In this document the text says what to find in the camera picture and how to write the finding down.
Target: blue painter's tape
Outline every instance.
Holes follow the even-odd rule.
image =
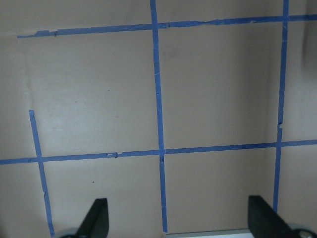
[[[195,148],[180,148],[167,149],[166,154],[183,154],[183,153],[197,153],[197,152],[211,152],[211,151],[227,151],[227,150],[248,150],[275,147],[276,143],[259,143],[259,144],[244,144],[244,145],[221,145],[210,147],[195,147]]]
[[[163,138],[163,113],[162,113],[162,95],[160,85],[160,68],[159,68],[159,29],[158,17],[155,0],[150,1],[152,15],[152,32],[153,32],[153,59],[154,59],[154,75],[155,88],[157,97],[157,117],[158,117],[158,147],[160,155],[164,155],[164,138]]]
[[[229,18],[216,19],[211,21],[178,21],[158,23],[158,29],[166,29],[169,27],[193,27],[200,25],[234,25],[234,24],[249,24],[249,23],[266,23],[266,22],[282,22],[284,16],[264,16],[264,17],[244,17],[244,18]],[[288,16],[289,21],[312,21],[317,20],[317,14],[312,15],[294,15]],[[48,36],[64,36],[64,35],[79,35],[79,34],[96,34],[121,31],[142,31],[151,30],[152,24],[139,25],[122,25],[122,26],[101,26],[101,27],[86,27],[73,29],[59,29],[57,31],[38,31],[34,35],[18,35],[17,38],[32,38],[32,37],[48,37]]]
[[[17,38],[95,34],[95,33],[121,32],[121,31],[142,31],[142,30],[151,30],[151,29],[152,29],[152,24],[102,26],[102,27],[90,27],[90,28],[60,29],[57,31],[38,31],[34,35],[17,36]]]
[[[102,154],[85,154],[85,155],[62,155],[43,157],[43,162],[51,161],[67,161],[67,160],[88,160],[88,159],[103,159],[103,158],[118,158],[118,157],[133,157],[133,156],[148,156],[158,155],[158,150],[130,151],[118,154],[117,152],[102,153]]]
[[[275,155],[275,172],[274,172],[274,191],[273,191],[273,209],[277,212],[278,208],[278,192],[279,192],[279,175],[281,167],[281,140],[283,129],[279,126],[277,129],[277,143],[276,143],[276,155]]]
[[[54,236],[54,227],[53,227],[53,223],[52,223],[52,213],[51,213],[49,191],[48,191],[48,187],[47,187],[47,183],[46,183],[44,165],[43,165],[43,161],[42,161],[41,146],[40,146],[40,140],[39,140],[39,135],[38,135],[38,129],[36,126],[34,111],[30,110],[29,115],[30,115],[30,121],[31,121],[36,156],[37,156],[37,160],[38,160],[38,164],[39,164],[42,189],[44,192],[44,202],[45,202],[47,223],[49,226],[51,237],[53,237]]]
[[[46,209],[46,218],[50,230],[51,237],[54,236],[54,227],[52,222],[52,213],[51,213],[51,205],[50,205],[50,197],[48,192],[48,187],[46,183],[45,171],[43,162],[39,162],[39,169],[40,169],[40,176],[42,182],[42,189],[44,192],[44,202],[45,202],[45,209]]]
[[[159,157],[159,180],[160,180],[160,198],[161,198],[161,205],[162,205],[163,231],[167,233],[168,229],[167,229],[167,207],[166,207],[164,156]]]
[[[19,158],[19,159],[0,160],[0,165],[23,164],[23,163],[34,163],[34,162],[38,162],[38,158]]]
[[[285,141],[285,142],[281,143],[282,147],[286,147],[286,146],[302,146],[302,145],[317,145],[317,140]]]
[[[159,155],[159,150],[130,151],[118,154],[118,157]]]
[[[281,50],[281,70],[278,97],[278,118],[277,118],[277,139],[276,139],[276,156],[275,156],[275,175],[274,175],[274,193],[273,193],[273,209],[277,212],[278,193],[279,193],[279,177],[281,166],[282,151],[282,135],[283,135],[283,114],[284,114],[284,95],[286,80],[286,60],[287,60],[287,34],[288,34],[288,11],[289,0],[283,0],[283,29],[282,29],[282,50]]]
[[[102,153],[102,154],[86,154],[86,155],[61,155],[43,157],[43,162],[51,161],[66,161],[66,160],[87,160],[87,159],[101,159],[101,158],[117,158],[118,154],[115,153]]]
[[[223,20],[211,20],[211,21],[178,21],[160,23],[158,27],[165,29],[169,27],[193,27],[200,25],[234,25],[234,24],[249,24],[249,23],[265,23],[265,22],[281,22],[283,16],[265,16],[265,17],[245,17],[245,18],[230,18]]]
[[[159,28],[156,0],[150,0],[151,17],[152,17],[152,34],[153,34],[153,61],[154,77],[157,98],[157,117],[158,117],[158,150],[160,155],[159,174],[160,174],[160,192],[162,206],[162,226],[163,231],[168,232],[166,195],[165,195],[165,171],[164,171],[164,137],[163,137],[163,112],[162,112],[162,95],[160,85],[160,68],[159,68]]]
[[[289,16],[289,21],[314,21],[317,20],[317,14]]]
[[[42,157],[42,152],[41,152],[41,147],[40,147],[39,134],[38,134],[38,130],[37,130],[37,127],[36,127],[34,111],[30,110],[29,111],[29,115],[30,115],[30,121],[31,121],[31,127],[32,127],[32,133],[33,133],[33,139],[34,139],[36,156],[38,158],[41,158]]]

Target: cardboard surface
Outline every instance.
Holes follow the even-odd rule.
[[[275,149],[165,156],[170,233],[247,228],[248,196],[272,204]]]
[[[158,148],[151,31],[21,41],[43,156]]]
[[[146,23],[151,23],[148,0],[6,0],[0,9],[6,34]]]
[[[317,146],[282,149],[278,214],[293,228],[317,232]]]
[[[159,36],[166,148],[276,141],[280,23]]]
[[[282,15],[282,0],[158,0],[158,21],[210,21],[214,19]]]
[[[283,140],[316,139],[317,22],[289,23]]]
[[[79,227],[106,197],[109,238],[161,237],[158,156],[47,162],[45,170],[56,232]]]
[[[289,0],[290,15],[317,14],[317,0]]]
[[[24,57],[15,36],[0,36],[0,160],[35,157]]]
[[[49,238],[37,163],[0,166],[0,237]]]

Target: tape strip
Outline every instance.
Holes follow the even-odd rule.
[[[289,16],[288,19],[289,21],[314,21],[317,20],[317,14]]]
[[[40,170],[42,189],[43,189],[43,192],[44,192],[44,202],[45,202],[45,209],[46,209],[46,217],[47,217],[47,222],[48,222],[48,226],[49,226],[51,237],[53,237],[54,236],[54,227],[53,227],[53,223],[52,223],[52,213],[51,213],[50,198],[49,198],[48,186],[47,186],[47,183],[46,183],[44,165],[43,165],[43,162],[41,161],[42,152],[41,152],[41,147],[40,147],[40,140],[39,140],[38,130],[37,130],[37,126],[36,126],[34,111],[30,110],[29,114],[30,114],[30,121],[31,121],[31,127],[32,127],[32,133],[33,133],[33,140],[34,140],[34,145],[35,145],[36,156],[37,156],[37,159],[39,161],[38,163],[39,163],[39,170]]]
[[[277,139],[276,139],[276,157],[275,157],[275,176],[274,176],[274,193],[273,193],[273,209],[277,212],[278,208],[278,192],[279,192],[279,176],[281,165],[282,150],[282,124],[284,114],[284,94],[285,94],[285,78],[286,78],[286,60],[287,60],[287,33],[288,33],[288,11],[289,0],[283,0],[283,30],[282,30],[282,52],[281,52],[281,70],[278,97],[278,119],[277,119]]]
[[[102,27],[90,27],[90,28],[60,29],[57,31],[47,31],[47,30],[38,31],[34,35],[17,36],[17,38],[95,34],[95,33],[121,32],[121,31],[142,31],[142,30],[151,30],[151,29],[152,29],[152,24],[102,26]]]
[[[166,154],[183,154],[183,153],[197,153],[197,152],[212,152],[212,151],[227,151],[227,150],[248,150],[275,147],[276,143],[259,143],[259,144],[244,144],[244,145],[221,145],[210,147],[196,147],[196,148],[180,148],[167,149]]]
[[[159,175],[160,175],[160,193],[162,206],[162,225],[163,231],[168,232],[167,228],[167,211],[166,211],[166,195],[165,195],[165,168],[164,168],[164,137],[163,137],[163,112],[162,112],[162,95],[160,85],[160,68],[159,68],[159,28],[157,6],[155,0],[150,0],[151,17],[152,17],[152,34],[153,34],[153,61],[154,61],[154,77],[157,98],[157,117],[158,117],[158,150],[159,150]]]
[[[158,150],[144,150],[144,151],[130,151],[118,154],[113,153],[102,153],[102,154],[86,154],[86,155],[62,155],[62,156],[50,156],[43,157],[43,162],[49,161],[66,161],[66,160],[87,160],[87,159],[102,159],[102,158],[118,158],[118,157],[133,157],[133,156],[148,156],[158,155]]]
[[[223,20],[211,21],[177,21],[158,23],[158,29],[166,29],[170,27],[193,27],[200,25],[234,25],[234,24],[249,24],[249,23],[266,23],[266,22],[282,22],[284,16],[264,16],[264,17],[244,17],[244,18],[229,18]],[[311,15],[293,15],[288,17],[289,21],[313,21],[317,20],[317,14]],[[142,31],[151,30],[152,24],[139,24],[139,25],[122,25],[122,26],[101,26],[90,28],[72,28],[60,29],[57,31],[38,31],[34,35],[18,35],[17,38],[32,38],[32,37],[48,37],[48,36],[64,36],[64,35],[79,35],[79,34],[96,34],[108,32],[121,32],[121,31]]]
[[[299,141],[281,142],[281,147],[305,146],[305,145],[317,145],[317,140],[299,140]],[[261,149],[261,148],[269,148],[269,147],[276,147],[276,142],[167,149],[165,150],[165,154],[185,154],[185,153],[227,151],[227,150],[248,150],[248,149]],[[87,159],[102,159],[102,158],[117,158],[117,157],[119,158],[119,157],[133,157],[133,156],[151,156],[151,155],[159,155],[159,150],[130,151],[130,152],[123,152],[121,154],[114,152],[114,153],[103,153],[103,154],[50,156],[50,157],[42,157],[41,161],[51,162],[51,161],[87,160]],[[0,165],[37,163],[38,161],[39,161],[38,158],[4,159],[4,160],[0,160]]]
[[[302,146],[302,145],[317,145],[317,140],[298,140],[282,142],[282,147],[287,146]]]
[[[167,227],[167,207],[166,207],[166,188],[165,188],[165,164],[164,156],[159,157],[159,177],[160,177],[160,199],[162,206],[163,231],[168,232]]]
[[[38,158],[19,158],[0,160],[0,165],[23,164],[38,162]]]
[[[283,16],[264,16],[264,17],[244,17],[244,18],[229,18],[223,20],[212,21],[177,21],[169,23],[160,23],[159,28],[169,27],[193,27],[200,25],[234,25],[234,24],[249,24],[249,23],[264,23],[264,22],[281,22]]]

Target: beige wall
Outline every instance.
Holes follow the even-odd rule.
[[[282,15],[282,0],[157,0],[159,22]],[[290,15],[317,14],[290,0]],[[149,24],[149,0],[0,1],[0,237],[50,237],[43,157],[159,149],[151,30],[17,39],[38,30]],[[159,29],[165,149],[276,142],[282,23]],[[317,139],[317,22],[290,22],[283,141]],[[169,233],[247,227],[271,205],[274,147],[165,155]],[[317,231],[317,144],[283,147],[278,211]],[[109,237],[160,238],[159,155],[45,162],[55,232],[107,197]]]

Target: blue tape line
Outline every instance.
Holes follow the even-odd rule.
[[[317,14],[289,16],[289,21],[314,21],[317,20]]]
[[[29,115],[30,115],[30,121],[31,121],[36,156],[38,158],[41,158],[42,152],[41,152],[41,147],[40,147],[40,140],[39,140],[39,134],[38,134],[37,126],[36,126],[34,111],[29,110]]]
[[[299,141],[284,141],[282,147],[287,146],[302,146],[302,145],[317,145],[317,140],[299,140]]]
[[[96,34],[96,33],[122,32],[122,31],[142,31],[142,30],[151,30],[151,29],[152,29],[152,24],[101,26],[101,27],[90,27],[90,28],[60,29],[57,31],[47,31],[47,30],[38,31],[34,35],[17,36],[17,38]]]
[[[54,236],[54,227],[53,227],[53,222],[52,222],[52,213],[51,213],[49,191],[48,191],[48,186],[46,183],[44,165],[43,165],[43,162],[41,161],[42,160],[42,153],[41,153],[41,146],[40,146],[39,134],[38,134],[37,126],[36,126],[34,111],[30,110],[29,115],[30,115],[30,122],[31,122],[31,127],[32,127],[36,156],[37,156],[38,164],[39,164],[42,190],[44,192],[46,217],[47,217],[47,222],[48,222],[51,237],[53,237]]]
[[[274,193],[273,193],[273,209],[277,212],[278,208],[278,192],[279,177],[281,165],[282,135],[283,135],[283,114],[284,114],[284,95],[285,95],[285,79],[286,79],[286,60],[287,60],[287,34],[288,34],[288,11],[289,0],[283,0],[283,29],[282,29],[282,49],[281,49],[281,70],[278,97],[278,119],[277,119],[277,139],[276,139],[276,157],[275,157],[275,175],[274,175]]]
[[[281,142],[282,128],[277,129],[277,143],[276,143],[276,155],[275,155],[275,172],[274,172],[274,190],[273,190],[273,210],[277,212],[278,208],[278,192],[279,192],[279,175],[281,168]]]
[[[178,21],[158,23],[158,29],[166,29],[170,27],[193,27],[200,25],[233,25],[233,24],[248,24],[248,23],[266,23],[266,22],[282,22],[284,16],[264,16],[264,17],[243,17],[243,18],[229,18],[229,19],[216,19],[211,21]],[[317,20],[317,14],[311,15],[294,15],[288,16],[289,21],[312,21]],[[59,29],[57,31],[38,31],[34,35],[18,35],[17,38],[32,38],[32,37],[48,37],[48,36],[64,36],[64,35],[79,35],[79,34],[96,34],[108,32],[121,32],[121,31],[142,31],[151,30],[152,24],[139,24],[139,25],[122,25],[122,26],[101,26],[89,28],[72,28],[72,29]]]
[[[163,231],[168,232],[167,228],[167,211],[165,195],[165,171],[164,171],[164,137],[163,137],[163,112],[162,112],[162,95],[160,85],[160,68],[159,68],[159,28],[157,6],[155,0],[150,0],[151,17],[152,17],[152,34],[153,34],[153,61],[154,77],[157,98],[157,117],[158,117],[158,150],[160,155],[159,175],[160,175],[160,193],[162,206],[162,225]]]
[[[165,165],[164,156],[159,157],[159,177],[160,177],[160,199],[162,206],[163,231],[167,233],[167,207],[166,207],[166,188],[165,188]]]
[[[0,165],[23,164],[23,163],[34,163],[34,162],[38,162],[38,158],[19,158],[19,159],[0,160]]]
[[[281,22],[283,16],[264,16],[264,17],[244,17],[244,18],[229,18],[223,20],[212,21],[177,21],[160,23],[158,27],[160,29],[169,27],[193,27],[200,25],[233,25],[233,24],[249,24],[249,23],[264,23],[264,22]]]
[[[130,151],[118,154],[118,157],[159,155],[159,150]]]
[[[50,204],[50,197],[49,197],[48,187],[47,187],[47,183],[46,183],[43,162],[39,162],[39,169],[40,169],[40,176],[41,176],[41,182],[42,182],[42,189],[44,192],[46,218],[48,221],[48,226],[49,226],[51,237],[53,237],[54,236],[54,227],[53,227],[53,222],[52,222],[51,204]]]
[[[62,156],[49,156],[43,157],[43,162],[52,161],[67,161],[67,160],[88,160],[88,159],[103,159],[103,158],[118,158],[118,157],[133,157],[133,156],[149,156],[158,155],[158,150],[144,150],[144,151],[130,151],[118,154],[113,153],[102,153],[102,154],[85,154],[85,155],[62,155]]]
[[[197,153],[197,152],[211,152],[211,151],[227,151],[227,150],[248,150],[275,147],[276,143],[259,143],[259,144],[244,144],[244,145],[220,145],[210,147],[195,147],[195,148],[180,148],[167,149],[166,154],[183,154],[183,153]]]

